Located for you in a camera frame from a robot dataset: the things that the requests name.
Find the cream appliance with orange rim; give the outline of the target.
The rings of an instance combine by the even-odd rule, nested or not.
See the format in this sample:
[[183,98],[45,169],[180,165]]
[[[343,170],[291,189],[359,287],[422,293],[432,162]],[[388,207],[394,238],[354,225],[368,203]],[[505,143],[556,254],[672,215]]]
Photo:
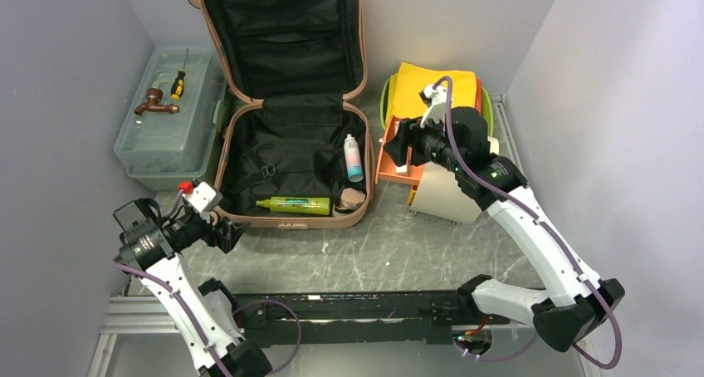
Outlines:
[[408,151],[408,175],[397,175],[393,161],[381,149],[374,182],[387,180],[406,185],[405,203],[415,213],[426,213],[455,224],[473,223],[480,216],[482,211],[477,203],[462,193],[450,172],[433,163],[411,165],[410,155],[411,150]]

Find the pink blue spray bottle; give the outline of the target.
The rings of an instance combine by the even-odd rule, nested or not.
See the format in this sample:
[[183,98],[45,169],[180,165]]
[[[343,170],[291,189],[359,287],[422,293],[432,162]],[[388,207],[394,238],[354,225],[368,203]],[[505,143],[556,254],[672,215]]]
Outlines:
[[347,134],[343,145],[347,178],[351,183],[364,180],[364,166],[359,144],[352,134]]

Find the pink hard-shell suitcase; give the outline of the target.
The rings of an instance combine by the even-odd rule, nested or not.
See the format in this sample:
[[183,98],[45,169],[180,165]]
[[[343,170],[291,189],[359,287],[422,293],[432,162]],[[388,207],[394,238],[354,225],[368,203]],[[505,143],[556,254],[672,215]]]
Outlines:
[[[374,190],[367,116],[353,104],[368,74],[361,0],[188,0],[199,9],[227,88],[241,107],[227,118],[214,185],[221,218],[254,228],[335,229],[356,224]],[[364,180],[347,178],[347,134]],[[343,189],[367,198],[335,211]],[[271,197],[330,198],[328,216],[275,213]]]

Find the green plastic tray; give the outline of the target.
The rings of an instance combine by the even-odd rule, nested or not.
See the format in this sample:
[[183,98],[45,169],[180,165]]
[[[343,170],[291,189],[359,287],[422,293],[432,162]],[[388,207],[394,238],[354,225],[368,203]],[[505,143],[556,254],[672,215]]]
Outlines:
[[[401,110],[394,109],[395,105],[399,105],[399,103],[395,100],[396,92],[397,92],[397,88],[396,88],[397,80],[398,80],[398,75],[392,74],[390,76],[390,78],[388,78],[386,80],[386,82],[383,84],[383,87],[382,87],[381,100],[379,102],[379,119],[380,119],[381,127],[383,130],[387,129],[388,123],[394,117],[396,117],[396,118],[413,117],[415,115],[418,115],[421,110],[421,107],[419,105],[409,106],[408,108],[402,107]],[[489,96],[488,91],[484,88],[483,84],[482,84],[482,90],[483,90],[482,118],[487,123],[488,134],[490,136],[493,136],[494,135],[493,105],[491,103],[491,97]]]

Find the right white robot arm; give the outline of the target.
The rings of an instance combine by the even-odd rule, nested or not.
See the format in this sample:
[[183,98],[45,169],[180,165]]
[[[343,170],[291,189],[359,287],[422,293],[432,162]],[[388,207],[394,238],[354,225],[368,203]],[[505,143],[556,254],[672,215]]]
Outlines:
[[457,107],[451,119],[402,119],[384,152],[397,166],[433,163],[509,233],[537,271],[541,290],[511,286],[488,275],[472,278],[457,293],[459,316],[477,323],[502,316],[534,328],[552,349],[577,349],[604,322],[614,330],[612,369],[623,350],[614,310],[625,295],[621,283],[603,279],[582,261],[542,211],[525,176],[508,158],[491,151],[486,121],[476,110]]

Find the red printed package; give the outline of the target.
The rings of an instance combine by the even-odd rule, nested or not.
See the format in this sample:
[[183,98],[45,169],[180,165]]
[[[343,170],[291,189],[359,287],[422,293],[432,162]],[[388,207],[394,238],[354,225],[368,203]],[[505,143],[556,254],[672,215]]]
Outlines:
[[474,108],[477,110],[477,113],[479,115],[482,115],[482,99],[483,99],[482,80],[479,76],[476,76],[476,99],[475,99]]

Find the green yellow bottle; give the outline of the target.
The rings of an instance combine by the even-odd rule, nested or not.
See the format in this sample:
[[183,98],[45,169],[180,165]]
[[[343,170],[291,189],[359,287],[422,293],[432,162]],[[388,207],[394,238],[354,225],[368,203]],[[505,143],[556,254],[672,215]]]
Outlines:
[[331,212],[330,198],[271,197],[257,200],[256,205],[275,213],[328,216]]

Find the yellow cloth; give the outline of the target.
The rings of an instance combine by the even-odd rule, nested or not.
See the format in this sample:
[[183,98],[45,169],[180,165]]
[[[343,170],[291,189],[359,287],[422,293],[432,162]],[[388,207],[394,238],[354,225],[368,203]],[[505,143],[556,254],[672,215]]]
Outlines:
[[473,71],[449,70],[437,71],[402,62],[394,73],[398,75],[395,110],[419,105],[421,115],[426,106],[419,92],[427,85],[436,83],[442,76],[450,76],[453,82],[452,106],[473,107],[476,99],[476,74]]

